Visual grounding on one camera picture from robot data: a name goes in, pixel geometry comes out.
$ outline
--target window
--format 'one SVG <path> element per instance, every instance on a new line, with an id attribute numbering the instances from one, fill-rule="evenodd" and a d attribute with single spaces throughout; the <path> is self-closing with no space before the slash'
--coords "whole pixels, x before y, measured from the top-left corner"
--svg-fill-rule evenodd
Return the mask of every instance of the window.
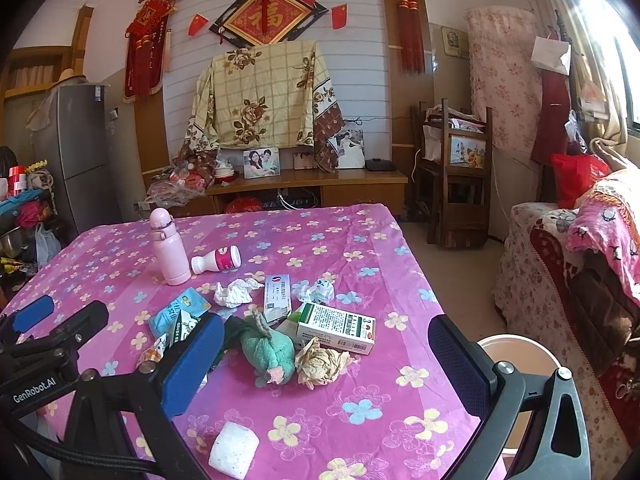
<path id="1" fill-rule="evenodd" d="M 607 0 L 580 0 L 580 11 L 600 47 L 607 76 L 626 109 L 629 132 L 640 136 L 640 50 Z"/>

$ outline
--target screw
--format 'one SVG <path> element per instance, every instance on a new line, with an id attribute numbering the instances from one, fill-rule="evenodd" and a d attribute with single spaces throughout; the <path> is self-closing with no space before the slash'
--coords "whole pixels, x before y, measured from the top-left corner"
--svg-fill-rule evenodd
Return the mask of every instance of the screw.
<path id="1" fill-rule="evenodd" d="M 564 366 L 558 368 L 558 377 L 560 377 L 564 381 L 568 381 L 571 379 L 571 370 Z"/>
<path id="2" fill-rule="evenodd" d="M 88 368 L 84 372 L 82 372 L 82 380 L 83 381 L 93 381 L 95 379 L 96 371 L 93 368 Z"/>
<path id="3" fill-rule="evenodd" d="M 498 363 L 498 370 L 500 370 L 503 374 L 509 375 L 509 374 L 513 374 L 513 371 L 515 370 L 515 368 L 508 361 L 500 361 Z"/>
<path id="4" fill-rule="evenodd" d="M 141 374 L 150 374 L 156 369 L 156 363 L 154 361 L 144 361 L 138 367 L 138 371 Z"/>

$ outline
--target blue gripper pad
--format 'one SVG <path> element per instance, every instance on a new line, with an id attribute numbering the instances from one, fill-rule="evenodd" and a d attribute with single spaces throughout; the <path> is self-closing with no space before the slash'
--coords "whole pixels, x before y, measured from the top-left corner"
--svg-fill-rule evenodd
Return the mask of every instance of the blue gripper pad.
<path id="1" fill-rule="evenodd" d="M 50 296 L 39 297 L 15 313 L 14 331 L 20 334 L 28 332 L 47 316 L 50 316 L 53 313 L 53 309 L 53 300 Z"/>
<path id="2" fill-rule="evenodd" d="M 217 314 L 204 314 L 187 339 L 169 348 L 168 352 L 184 344 L 162 387 L 162 408 L 169 420 L 187 410 L 224 339 L 224 320 Z"/>

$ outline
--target blue snack packet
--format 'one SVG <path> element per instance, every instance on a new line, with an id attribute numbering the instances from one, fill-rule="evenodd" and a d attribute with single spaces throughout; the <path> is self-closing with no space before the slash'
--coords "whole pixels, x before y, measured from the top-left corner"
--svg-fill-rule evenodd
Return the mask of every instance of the blue snack packet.
<path id="1" fill-rule="evenodd" d="M 199 318 L 210 308 L 211 304 L 209 301 L 198 294 L 193 287 L 190 287 L 149 319 L 149 328 L 157 339 L 172 329 L 181 310 L 188 312 L 193 317 Z"/>

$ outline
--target white bucket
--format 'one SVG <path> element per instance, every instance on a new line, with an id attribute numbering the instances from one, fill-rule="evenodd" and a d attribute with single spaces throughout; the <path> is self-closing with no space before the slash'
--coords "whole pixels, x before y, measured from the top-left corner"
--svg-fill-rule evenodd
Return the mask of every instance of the white bucket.
<path id="1" fill-rule="evenodd" d="M 561 365 L 558 359 L 541 344 L 520 335 L 500 334 L 492 335 L 478 341 L 478 344 L 494 360 L 508 361 L 523 374 L 537 374 L 551 377 L 551 374 Z M 507 447 L 502 450 L 504 465 L 509 469 L 518 446 L 522 441 L 530 412 L 518 415 L 516 423 L 507 440 Z"/>

